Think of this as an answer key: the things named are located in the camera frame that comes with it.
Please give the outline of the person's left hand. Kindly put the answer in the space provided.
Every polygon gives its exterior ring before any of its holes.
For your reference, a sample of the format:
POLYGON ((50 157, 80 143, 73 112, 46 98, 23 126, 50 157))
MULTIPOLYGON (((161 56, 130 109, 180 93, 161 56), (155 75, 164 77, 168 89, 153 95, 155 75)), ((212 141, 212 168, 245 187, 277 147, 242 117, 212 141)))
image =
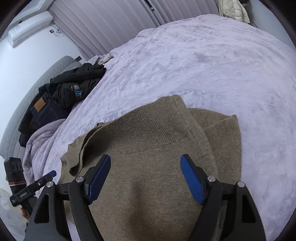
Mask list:
POLYGON ((31 215, 28 213, 28 211, 21 207, 20 214, 26 220, 26 222, 29 223, 31 215))

